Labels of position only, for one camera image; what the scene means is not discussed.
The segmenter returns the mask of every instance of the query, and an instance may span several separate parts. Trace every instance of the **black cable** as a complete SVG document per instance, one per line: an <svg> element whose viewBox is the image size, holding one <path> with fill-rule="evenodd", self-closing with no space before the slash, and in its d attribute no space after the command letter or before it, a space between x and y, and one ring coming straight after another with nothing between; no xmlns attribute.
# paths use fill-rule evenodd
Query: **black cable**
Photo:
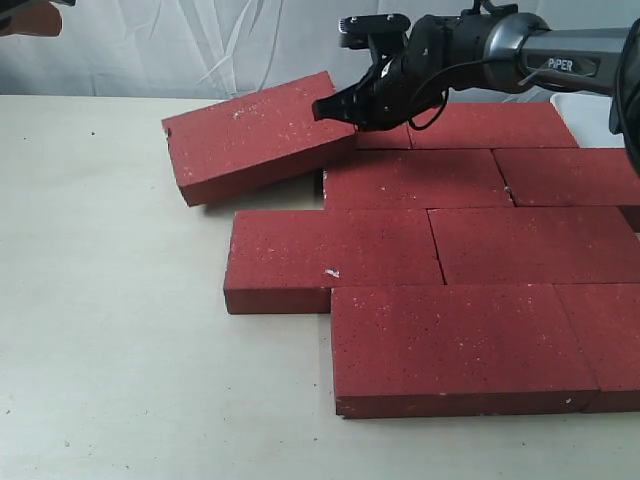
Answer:
<svg viewBox="0 0 640 480"><path fill-rule="evenodd" d="M451 65L447 68L443 68L438 73L436 73L435 75L432 75L431 77L429 77L427 80L425 80L420 84L420 86L417 88L417 90L414 92L413 96L411 97L411 100L409 100L409 104L408 104L409 108L411 108L411 105L413 105L416 98L418 98L418 96L423 92L423 90L425 90L430 84L435 83L439 77L444 76L452 71L455 71L461 68L476 67L479 65L486 65L488 63L497 63L497 62L513 63L513 58L485 58L483 60L474 60L472 62L458 63L456 65ZM431 120L429 120L429 122L427 122L425 125L417 126L413 121L413 116L411 115L411 112L407 112L407 122L409 123L409 126L414 130L426 130L431 125L433 125L433 123L440 117L440 115L442 115L442 112L444 112L444 109L447 106L448 101L449 101L449 88L446 88L446 90L444 90L443 102L440 105L440 108L438 109L438 112L435 114L435 116Z"/></svg>
<svg viewBox="0 0 640 480"><path fill-rule="evenodd" d="M429 128L431 125L433 125L434 123L436 123L436 121L440 118L440 115L442 115L442 113L444 112L444 109L447 107L447 104L449 103L449 89L447 88L444 91L444 96L442 98L442 104L440 105L440 108L438 109L438 111L436 112L436 114L431 118L431 120L429 120L427 123L425 123L424 125L416 125L415 122L413 121L413 118L410 118L408 120L409 126L411 128L413 128L414 130L417 131L422 131L422 130L426 130L427 128Z"/></svg>
<svg viewBox="0 0 640 480"><path fill-rule="evenodd" d="M622 53L620 54L620 61L618 63L618 68L616 69L615 75L615 92L614 92L614 101L616 105L616 109L618 110L618 117L620 122L620 130L622 131L622 136L624 138L625 147L627 149L627 153L629 156L629 160L633 165L633 168L640 175L640 153L638 152L639 148L637 145L637 140L634 142L633 137L629 131L629 125L627 123L627 114L628 114L628 105L623 105L622 103L622 93L624 89L624 72L626 70L626 64L629 60L629 55L631 54L631 48L634 45L634 41L636 36L638 35L638 31L640 30L640 19L636 20L631 29L629 30L629 35L624 43L624 47L622 48Z"/></svg>

